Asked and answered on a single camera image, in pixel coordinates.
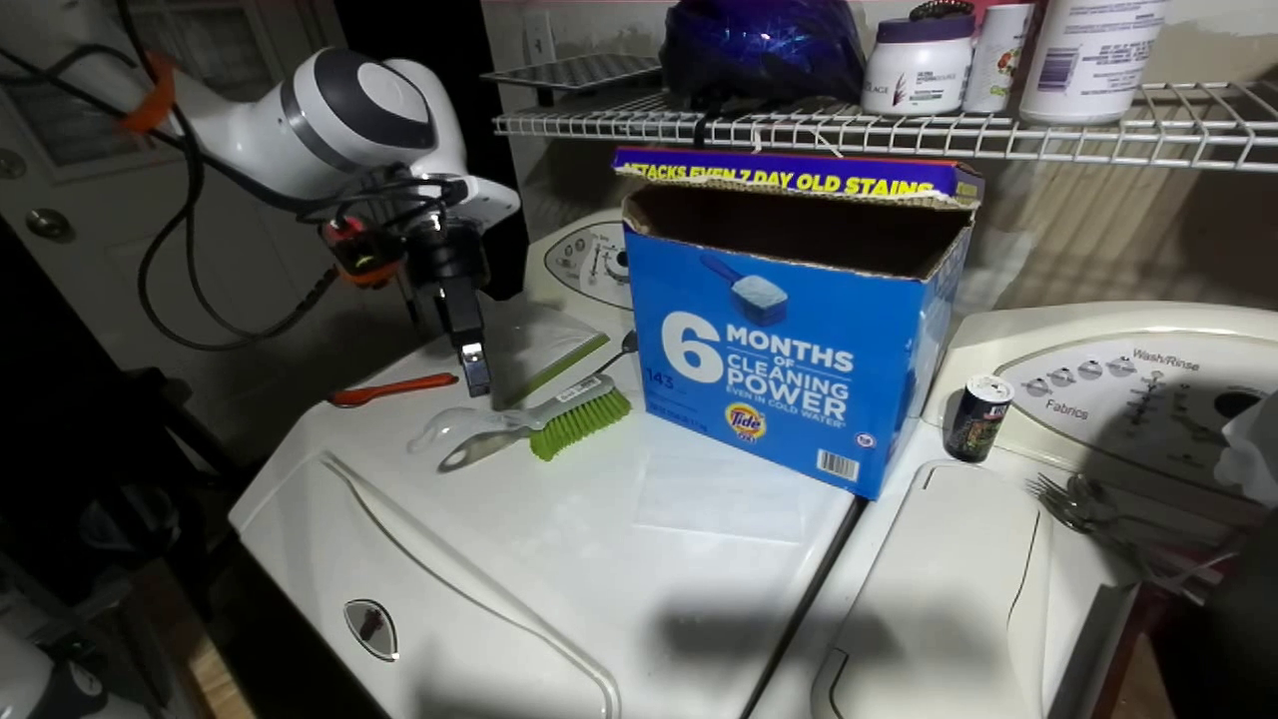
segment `sticker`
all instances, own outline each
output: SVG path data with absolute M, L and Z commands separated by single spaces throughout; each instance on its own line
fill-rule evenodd
M 858 459 L 828 451 L 828 448 L 814 451 L 814 468 L 828 472 L 828 475 L 839 475 L 846 484 L 854 484 L 862 475 Z
M 724 414 L 726 414 L 732 435 L 739 435 L 747 444 L 758 444 L 766 435 L 766 420 L 750 403 L 726 403 Z

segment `detergent box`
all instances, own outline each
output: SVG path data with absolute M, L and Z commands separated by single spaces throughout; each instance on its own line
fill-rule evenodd
M 621 146 L 650 414 L 879 500 L 956 324 L 980 177 Z

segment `white container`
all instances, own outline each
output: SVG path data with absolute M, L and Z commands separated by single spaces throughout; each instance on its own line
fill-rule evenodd
M 963 113 L 1005 113 L 1031 34 L 1035 5 L 992 5 L 975 44 Z
M 1031 125 L 1115 125 L 1144 87 L 1166 0 L 1047 0 L 1020 114 Z
M 879 114 L 959 113 L 969 71 L 969 14 L 879 24 L 862 109 Z

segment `blue helmet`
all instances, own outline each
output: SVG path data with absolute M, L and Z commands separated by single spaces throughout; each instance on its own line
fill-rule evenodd
M 862 54 L 846 0 L 678 0 L 663 75 L 683 109 L 854 101 Z

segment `red-handled tool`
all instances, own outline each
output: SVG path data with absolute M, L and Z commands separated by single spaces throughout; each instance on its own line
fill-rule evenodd
M 458 376 L 450 376 L 450 370 L 436 370 L 436 376 L 412 376 L 412 379 L 394 379 L 394 382 L 365 382 L 365 387 L 344 387 L 344 392 L 326 394 L 326 403 L 336 403 L 336 408 L 361 408 L 361 403 L 372 403 L 372 399 L 380 399 L 380 394 L 446 387 L 446 382 L 454 382 L 454 379 L 458 379 Z

